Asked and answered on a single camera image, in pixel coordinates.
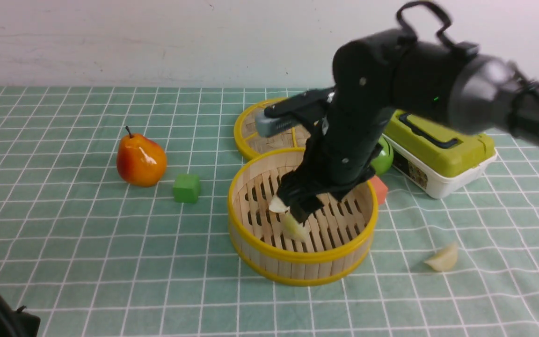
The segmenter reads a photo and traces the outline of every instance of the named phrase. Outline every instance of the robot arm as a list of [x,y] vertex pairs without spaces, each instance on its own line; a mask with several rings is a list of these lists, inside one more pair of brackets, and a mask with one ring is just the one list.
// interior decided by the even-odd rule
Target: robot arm
[[[419,41],[402,12],[426,6],[442,21],[441,44]],[[256,118],[263,137],[302,124],[311,136],[300,166],[282,178],[276,194],[304,222],[323,207],[329,192],[341,201],[375,171],[370,162],[397,109],[461,133],[497,127],[539,145],[539,83],[514,64],[479,54],[473,43],[445,34],[448,15],[434,2],[409,2],[399,9],[400,28],[351,41],[336,51],[335,86],[288,98]]]

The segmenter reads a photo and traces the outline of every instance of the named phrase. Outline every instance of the orange block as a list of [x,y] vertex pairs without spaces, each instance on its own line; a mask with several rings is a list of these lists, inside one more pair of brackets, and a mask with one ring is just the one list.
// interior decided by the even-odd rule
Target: orange block
[[384,184],[383,181],[381,181],[378,176],[374,176],[372,179],[370,179],[370,182],[372,186],[374,186],[374,190],[376,190],[378,205],[382,205],[386,202],[386,194],[388,193],[388,187],[386,186],[386,184]]

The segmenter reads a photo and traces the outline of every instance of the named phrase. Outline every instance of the pear stem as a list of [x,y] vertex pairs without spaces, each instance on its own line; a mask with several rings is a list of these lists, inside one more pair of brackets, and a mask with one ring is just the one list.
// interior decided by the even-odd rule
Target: pear stem
[[130,138],[134,137],[130,132],[130,128],[128,128],[128,125],[126,126],[126,131],[128,132],[128,136],[130,136]]

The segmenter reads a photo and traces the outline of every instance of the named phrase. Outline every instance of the green ball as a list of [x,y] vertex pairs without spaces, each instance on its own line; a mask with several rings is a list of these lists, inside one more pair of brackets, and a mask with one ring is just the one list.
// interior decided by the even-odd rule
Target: green ball
[[372,160],[371,165],[376,170],[376,175],[380,176],[386,173],[392,166],[394,160],[394,150],[384,137],[380,137],[379,143],[382,145],[382,150],[376,159]]

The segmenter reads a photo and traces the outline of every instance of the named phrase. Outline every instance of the green cube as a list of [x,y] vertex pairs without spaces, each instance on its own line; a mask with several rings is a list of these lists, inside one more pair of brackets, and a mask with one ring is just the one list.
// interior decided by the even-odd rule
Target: green cube
[[196,203],[201,194],[201,182],[198,175],[181,174],[174,182],[174,200],[178,203]]

